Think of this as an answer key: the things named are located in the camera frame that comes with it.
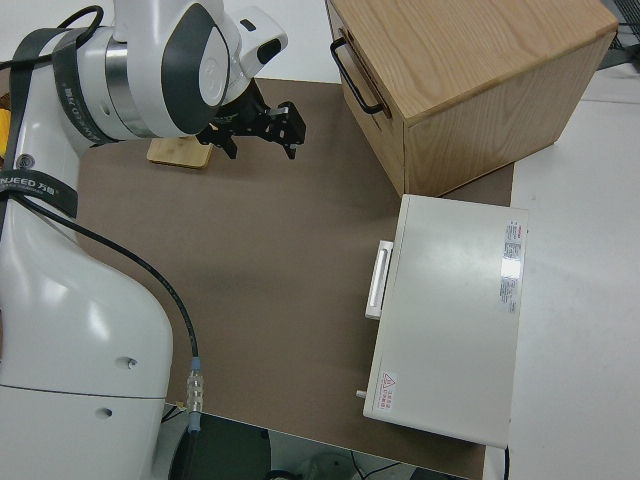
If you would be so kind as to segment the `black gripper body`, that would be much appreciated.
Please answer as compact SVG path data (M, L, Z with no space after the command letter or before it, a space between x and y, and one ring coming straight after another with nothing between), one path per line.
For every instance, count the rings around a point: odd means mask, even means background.
M214 132L223 136L260 136L268 132L269 107L256 82L236 99L222 105L213 119Z

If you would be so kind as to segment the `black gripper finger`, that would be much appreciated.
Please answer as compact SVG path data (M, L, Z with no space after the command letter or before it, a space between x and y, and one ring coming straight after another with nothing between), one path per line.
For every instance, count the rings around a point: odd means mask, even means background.
M268 124L266 139L281 145L289 159L296 157L296 151L305 141L306 124L295 104L285 101L266 112Z
M213 145L223 150L230 159L237 158L237 145L232 139L232 133L228 130L219 129L210 124L196 135L196 139L202 145Z

